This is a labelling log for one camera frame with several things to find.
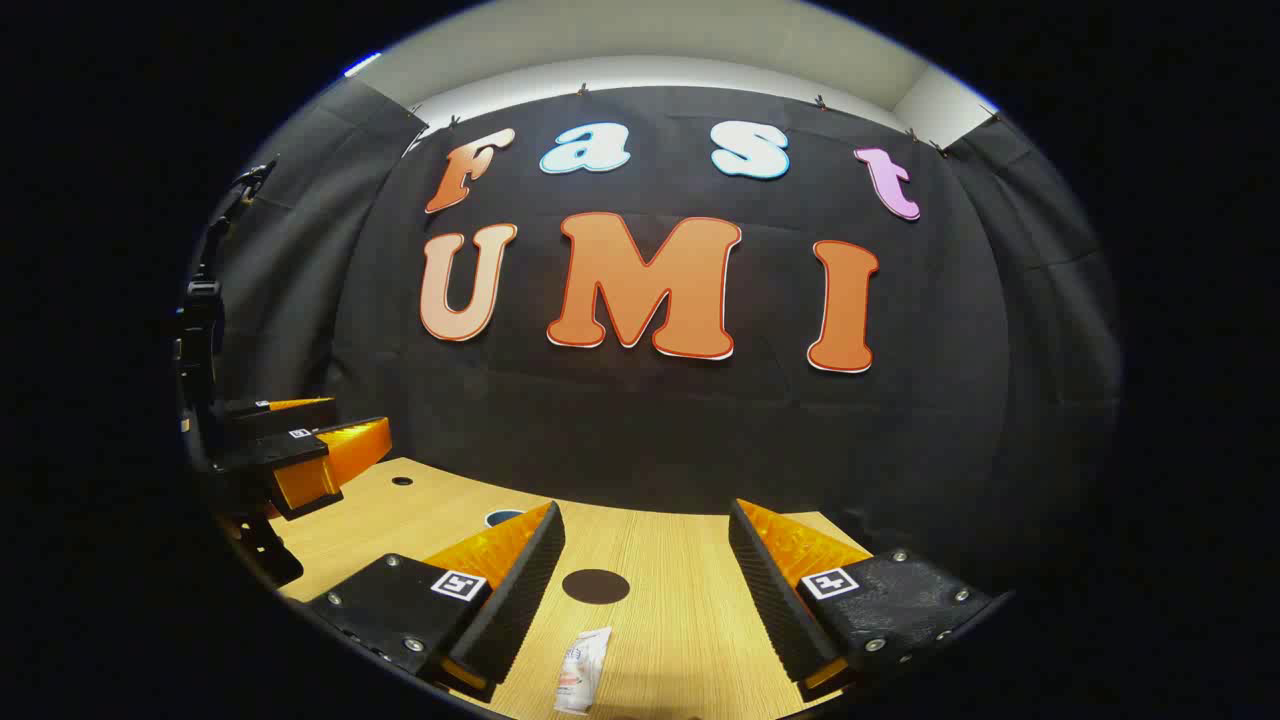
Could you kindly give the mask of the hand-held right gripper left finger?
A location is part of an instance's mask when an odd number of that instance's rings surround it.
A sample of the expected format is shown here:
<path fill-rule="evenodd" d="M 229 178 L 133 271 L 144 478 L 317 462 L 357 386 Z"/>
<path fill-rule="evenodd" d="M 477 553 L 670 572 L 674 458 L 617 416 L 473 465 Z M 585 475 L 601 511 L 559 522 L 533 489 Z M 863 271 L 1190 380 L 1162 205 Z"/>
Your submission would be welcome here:
<path fill-rule="evenodd" d="M 564 542 L 550 501 L 425 560 L 385 553 L 303 607 L 401 673 L 488 702 L 515 665 Z"/>

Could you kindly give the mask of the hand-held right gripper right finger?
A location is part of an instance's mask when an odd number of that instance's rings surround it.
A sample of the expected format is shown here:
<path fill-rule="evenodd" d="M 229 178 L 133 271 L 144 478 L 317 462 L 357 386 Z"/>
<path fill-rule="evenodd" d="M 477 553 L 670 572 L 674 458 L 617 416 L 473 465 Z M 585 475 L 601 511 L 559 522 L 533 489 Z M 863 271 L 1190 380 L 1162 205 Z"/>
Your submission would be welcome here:
<path fill-rule="evenodd" d="M 744 498 L 731 505 L 728 542 L 771 646 L 808 701 L 878 694 L 1011 600 L 913 550 L 873 553 Z"/>

